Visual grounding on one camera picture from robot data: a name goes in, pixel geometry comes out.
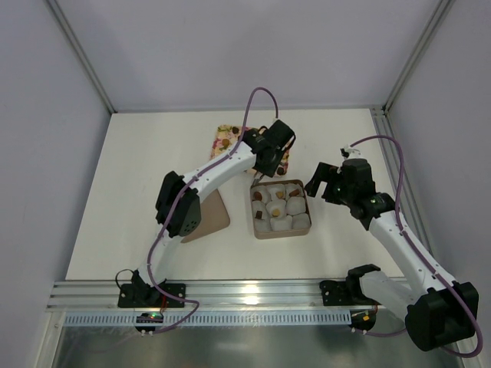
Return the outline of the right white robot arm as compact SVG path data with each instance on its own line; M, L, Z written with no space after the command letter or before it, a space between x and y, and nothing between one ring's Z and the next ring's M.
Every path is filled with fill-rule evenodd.
M326 187L321 197L348 207L406 278L405 284L400 284L374 264L358 266L349 270L342 282L322 283L324 303L380 304L404 322L409 337L422 351L476 337L476 348L470 353L476 356L483 347L476 320L477 290L469 282L458 282L437 264L407 226L391 196L377 192L367 160L346 159L341 166L319 163L305 187L306 194L316 196L322 183Z

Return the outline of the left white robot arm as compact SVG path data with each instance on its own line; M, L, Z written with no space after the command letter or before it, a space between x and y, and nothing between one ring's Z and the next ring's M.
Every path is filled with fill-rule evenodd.
M157 304L166 277L158 275L163 254L194 232L202 220L201 204L231 178L249 169L273 177L285 152L296 140L294 131L280 119L270 127L244 128L235 144L206 165L179 175L167 173L156 201L156 221L161 229L146 261L133 271L131 296L147 307Z

